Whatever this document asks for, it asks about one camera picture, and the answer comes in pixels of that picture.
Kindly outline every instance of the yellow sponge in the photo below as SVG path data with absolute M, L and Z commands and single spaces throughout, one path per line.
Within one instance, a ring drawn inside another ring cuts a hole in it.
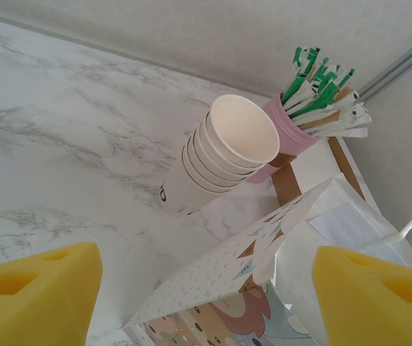
M 312 270 L 330 346 L 412 345 L 412 269 L 321 247 Z
M 0 345 L 85 345 L 101 279 L 94 243 L 1 264 Z

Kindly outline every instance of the gray marble veining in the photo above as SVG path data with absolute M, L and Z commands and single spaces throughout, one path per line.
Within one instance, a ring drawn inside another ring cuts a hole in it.
M 0 23 L 0 262 L 95 241 L 104 277 L 88 345 L 121 326 L 182 263 L 277 207 L 240 186 L 184 219 L 159 185 L 221 94 L 265 99 Z

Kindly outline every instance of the paper bag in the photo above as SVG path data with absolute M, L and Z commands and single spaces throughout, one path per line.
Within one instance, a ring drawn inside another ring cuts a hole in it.
M 383 244 L 393 233 L 340 174 L 170 275 L 125 330 L 142 345 L 327 345 L 310 274 L 316 249 L 366 249 L 412 267 L 406 240 Z

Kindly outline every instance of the stack of paper cups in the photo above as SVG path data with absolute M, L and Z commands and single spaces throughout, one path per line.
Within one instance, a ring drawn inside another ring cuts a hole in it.
M 238 95 L 216 99 L 185 143 L 160 190 L 163 209 L 182 217 L 244 182 L 278 154 L 267 114 Z

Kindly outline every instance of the cartoon animal print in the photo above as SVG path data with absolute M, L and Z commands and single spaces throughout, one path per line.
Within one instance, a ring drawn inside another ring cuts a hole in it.
M 171 344 L 165 339 L 155 340 L 153 343 L 155 344 L 155 346 L 171 346 Z
M 170 316 L 163 316 L 144 323 L 145 330 L 152 340 L 162 340 L 163 333 L 177 335 L 180 328 Z
M 290 320 L 295 319 L 295 316 L 281 303 L 272 286 L 269 286 L 266 296 L 272 318 L 265 321 L 265 337 L 274 345 L 315 346 L 316 343 L 305 330 L 299 331 L 292 327 Z
M 234 337 L 246 346 L 272 346 L 265 339 L 265 318 L 270 319 L 270 305 L 265 290 L 251 290 L 209 303 Z
M 185 346 L 183 340 L 178 335 L 162 332 L 161 336 L 168 343 L 169 346 Z
M 189 330 L 201 346 L 237 346 L 233 335 L 209 304 L 177 313 L 179 326 Z
M 171 315 L 174 321 L 180 328 L 179 335 L 189 346 L 200 346 L 201 342 L 196 335 L 196 329 L 194 322 L 192 323 L 191 319 L 188 316 L 185 316 L 184 311 L 180 311 L 176 314 Z

